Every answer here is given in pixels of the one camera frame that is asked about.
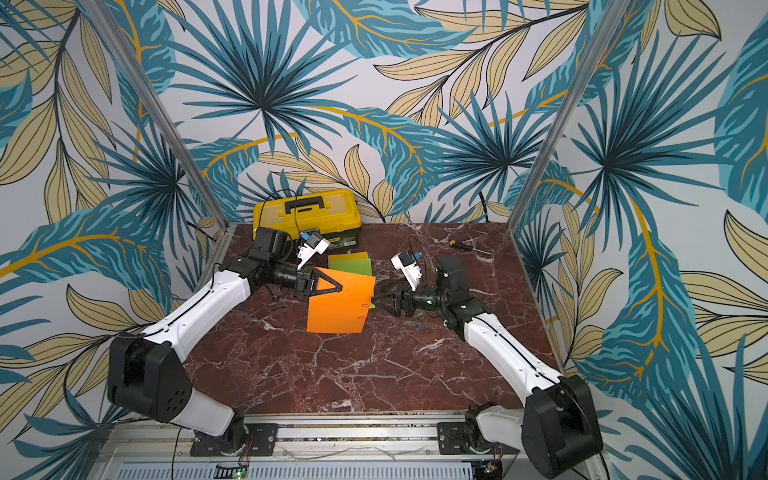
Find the orange paper sheet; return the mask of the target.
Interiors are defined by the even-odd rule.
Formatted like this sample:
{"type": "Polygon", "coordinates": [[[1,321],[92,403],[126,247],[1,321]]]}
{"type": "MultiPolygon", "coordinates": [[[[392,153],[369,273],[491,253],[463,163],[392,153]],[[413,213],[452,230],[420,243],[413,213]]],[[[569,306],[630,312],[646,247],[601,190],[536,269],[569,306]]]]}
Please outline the orange paper sheet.
{"type": "Polygon", "coordinates": [[[316,269],[323,269],[339,280],[343,290],[341,293],[309,297],[307,331],[318,334],[361,333],[370,310],[375,278],[325,268],[316,269]]]}

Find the lime green paper sheet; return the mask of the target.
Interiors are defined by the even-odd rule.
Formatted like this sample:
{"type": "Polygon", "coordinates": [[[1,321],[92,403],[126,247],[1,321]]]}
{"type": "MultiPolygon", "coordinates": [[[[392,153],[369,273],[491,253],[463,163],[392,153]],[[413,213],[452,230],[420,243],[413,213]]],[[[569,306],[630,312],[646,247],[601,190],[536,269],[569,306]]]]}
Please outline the lime green paper sheet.
{"type": "Polygon", "coordinates": [[[372,276],[372,263],[369,258],[365,259],[328,259],[328,268],[330,270],[351,273],[363,276],[372,276]]]}

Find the yellow paper sheet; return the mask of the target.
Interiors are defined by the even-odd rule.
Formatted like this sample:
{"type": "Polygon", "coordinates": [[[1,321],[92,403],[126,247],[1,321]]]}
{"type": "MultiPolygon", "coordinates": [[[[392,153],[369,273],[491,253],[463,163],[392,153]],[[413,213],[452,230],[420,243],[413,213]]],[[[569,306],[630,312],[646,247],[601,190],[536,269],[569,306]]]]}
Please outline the yellow paper sheet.
{"type": "Polygon", "coordinates": [[[345,262],[345,261],[362,261],[369,258],[367,252],[354,252],[345,254],[335,254],[328,256],[329,263],[345,262]]]}

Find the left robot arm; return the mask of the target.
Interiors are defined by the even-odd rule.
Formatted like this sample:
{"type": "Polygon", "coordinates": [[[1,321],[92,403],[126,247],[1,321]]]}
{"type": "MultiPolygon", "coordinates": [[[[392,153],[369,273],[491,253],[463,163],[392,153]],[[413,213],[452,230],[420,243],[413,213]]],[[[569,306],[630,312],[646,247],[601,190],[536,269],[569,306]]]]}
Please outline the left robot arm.
{"type": "Polygon", "coordinates": [[[189,429],[216,452],[244,451],[249,439],[243,415],[196,390],[183,363],[220,320],[261,287],[318,295],[318,282],[327,276],[305,266],[329,246],[316,231],[291,241],[283,231],[257,228],[250,248],[215,269],[179,308],[137,334],[115,337],[109,348],[108,400],[159,423],[189,429]]]}

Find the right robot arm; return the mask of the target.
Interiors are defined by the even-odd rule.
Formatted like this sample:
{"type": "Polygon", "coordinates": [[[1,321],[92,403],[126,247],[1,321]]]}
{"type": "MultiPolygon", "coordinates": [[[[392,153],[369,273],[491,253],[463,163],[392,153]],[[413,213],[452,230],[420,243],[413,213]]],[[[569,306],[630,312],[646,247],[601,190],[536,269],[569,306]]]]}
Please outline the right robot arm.
{"type": "Polygon", "coordinates": [[[490,362],[523,405],[516,412],[486,403],[468,409],[460,423],[439,424],[442,454],[522,451],[547,479],[602,454],[604,443],[586,382],[562,375],[518,341],[486,304],[472,296],[459,258],[437,258],[430,284],[421,281],[417,254],[396,254],[391,263],[404,278],[377,292],[373,304],[395,317],[411,317],[418,311],[437,314],[490,362]]]}

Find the yellow black toolbox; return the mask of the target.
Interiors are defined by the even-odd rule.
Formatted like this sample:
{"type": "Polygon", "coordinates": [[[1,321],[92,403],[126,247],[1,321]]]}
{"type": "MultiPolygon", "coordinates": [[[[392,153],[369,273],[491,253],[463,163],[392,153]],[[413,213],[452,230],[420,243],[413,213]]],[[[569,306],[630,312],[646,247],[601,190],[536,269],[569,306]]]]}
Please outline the yellow black toolbox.
{"type": "Polygon", "coordinates": [[[331,249],[356,246],[361,226],[354,195],[345,189],[270,200],[253,209],[253,236],[259,227],[286,232],[293,239],[317,231],[330,242],[331,249]]]}

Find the small black orange tool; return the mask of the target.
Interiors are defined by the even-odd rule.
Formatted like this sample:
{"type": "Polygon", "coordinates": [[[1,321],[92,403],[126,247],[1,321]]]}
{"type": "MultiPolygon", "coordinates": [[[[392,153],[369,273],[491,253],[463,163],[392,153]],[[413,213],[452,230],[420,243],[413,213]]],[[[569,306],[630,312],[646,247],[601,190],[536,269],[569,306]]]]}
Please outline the small black orange tool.
{"type": "Polygon", "coordinates": [[[467,243],[459,242],[459,241],[455,241],[455,240],[451,240],[450,241],[450,246],[453,247],[453,248],[456,248],[456,249],[459,249],[459,250],[462,250],[462,251],[468,251],[468,252],[471,252],[471,251],[475,250],[475,248],[473,246],[471,246],[471,245],[469,245],[467,243]]]}

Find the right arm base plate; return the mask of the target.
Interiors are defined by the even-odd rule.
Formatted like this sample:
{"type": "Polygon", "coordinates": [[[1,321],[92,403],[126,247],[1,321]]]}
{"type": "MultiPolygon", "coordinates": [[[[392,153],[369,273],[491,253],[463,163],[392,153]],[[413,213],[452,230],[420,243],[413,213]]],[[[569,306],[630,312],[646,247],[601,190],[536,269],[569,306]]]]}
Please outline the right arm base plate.
{"type": "Polygon", "coordinates": [[[509,445],[490,442],[471,422],[439,422],[437,441],[441,455],[491,455],[493,453],[517,453],[518,449],[509,445]]]}

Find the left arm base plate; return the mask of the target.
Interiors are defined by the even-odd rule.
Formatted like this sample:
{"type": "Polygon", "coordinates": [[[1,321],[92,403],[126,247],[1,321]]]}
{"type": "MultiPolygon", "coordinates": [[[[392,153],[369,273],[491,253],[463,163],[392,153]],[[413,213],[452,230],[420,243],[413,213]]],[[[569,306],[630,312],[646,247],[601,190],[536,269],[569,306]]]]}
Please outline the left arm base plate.
{"type": "Polygon", "coordinates": [[[196,432],[190,449],[192,457],[269,457],[277,440],[276,423],[237,423],[221,436],[196,432]]]}

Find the aluminium front frame rail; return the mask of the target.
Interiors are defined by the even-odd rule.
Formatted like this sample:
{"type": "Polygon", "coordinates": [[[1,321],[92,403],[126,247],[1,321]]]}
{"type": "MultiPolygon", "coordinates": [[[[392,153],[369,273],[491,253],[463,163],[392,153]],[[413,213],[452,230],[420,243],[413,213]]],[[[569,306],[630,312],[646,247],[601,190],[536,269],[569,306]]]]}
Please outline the aluminium front frame rail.
{"type": "Polygon", "coordinates": [[[91,479],[538,479],[527,455],[459,448],[461,411],[250,415],[243,456],[195,456],[201,442],[165,425],[124,425],[91,479]]]}

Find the left aluminium corner post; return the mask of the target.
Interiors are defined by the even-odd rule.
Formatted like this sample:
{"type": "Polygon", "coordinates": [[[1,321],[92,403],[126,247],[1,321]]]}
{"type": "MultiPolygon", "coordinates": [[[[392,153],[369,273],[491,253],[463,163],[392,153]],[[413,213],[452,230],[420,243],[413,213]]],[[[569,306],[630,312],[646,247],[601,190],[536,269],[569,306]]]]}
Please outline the left aluminium corner post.
{"type": "Polygon", "coordinates": [[[147,113],[154,121],[156,129],[162,134],[172,153],[187,174],[190,184],[197,190],[205,209],[217,226],[220,229],[226,230],[229,226],[228,218],[224,215],[218,201],[206,185],[191,152],[184,143],[171,116],[164,108],[140,61],[130,51],[129,41],[119,31],[118,23],[109,11],[107,4],[104,1],[96,0],[85,0],[81,4],[85,14],[93,22],[97,33],[113,54],[116,64],[132,84],[138,99],[143,102],[147,113]]]}

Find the aluminium corner post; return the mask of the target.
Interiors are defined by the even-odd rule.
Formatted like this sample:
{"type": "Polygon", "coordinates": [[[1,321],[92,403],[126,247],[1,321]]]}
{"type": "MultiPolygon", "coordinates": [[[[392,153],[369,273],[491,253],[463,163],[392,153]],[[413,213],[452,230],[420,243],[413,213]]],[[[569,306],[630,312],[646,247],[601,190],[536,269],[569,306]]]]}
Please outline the aluminium corner post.
{"type": "Polygon", "coordinates": [[[510,218],[507,222],[507,227],[511,235],[514,235],[521,225],[527,205],[535,195],[536,187],[545,173],[548,162],[555,151],[557,142],[564,131],[569,117],[575,111],[579,101],[582,99],[592,76],[598,68],[602,54],[608,47],[628,4],[629,2],[625,0],[609,1],[607,3],[604,14],[596,27],[596,31],[586,45],[584,60],[574,72],[565,98],[555,115],[551,128],[541,145],[532,167],[529,170],[526,182],[517,196],[515,206],[512,209],[510,218]]]}
{"type": "Polygon", "coordinates": [[[164,108],[140,61],[130,51],[129,41],[119,31],[118,23],[109,11],[107,4],[104,1],[96,0],[85,0],[81,4],[85,14],[93,22],[97,33],[113,54],[116,64],[132,84],[138,99],[143,102],[147,113],[154,121],[156,129],[162,134],[172,153],[187,174],[190,184],[197,190],[205,209],[217,226],[220,229],[226,230],[229,226],[228,218],[224,215],[218,201],[206,185],[191,152],[184,143],[171,116],[164,108]]]}

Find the right aluminium corner post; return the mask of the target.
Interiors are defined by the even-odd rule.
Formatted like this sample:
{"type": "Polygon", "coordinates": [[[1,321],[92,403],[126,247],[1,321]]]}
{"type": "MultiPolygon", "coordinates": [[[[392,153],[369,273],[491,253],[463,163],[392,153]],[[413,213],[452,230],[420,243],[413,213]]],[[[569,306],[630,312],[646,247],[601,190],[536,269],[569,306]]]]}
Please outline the right aluminium corner post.
{"type": "Polygon", "coordinates": [[[604,14],[596,27],[596,31],[586,45],[584,60],[574,72],[565,98],[555,115],[551,128],[541,145],[532,167],[529,170],[526,182],[517,196],[515,206],[512,209],[510,218],[507,222],[507,227],[511,235],[514,235],[521,225],[527,205],[535,195],[536,187],[545,173],[548,162],[555,151],[557,142],[564,131],[569,117],[575,111],[579,101],[582,99],[592,76],[598,68],[602,54],[608,47],[628,4],[629,2],[625,0],[609,1],[607,3],[604,14]]]}

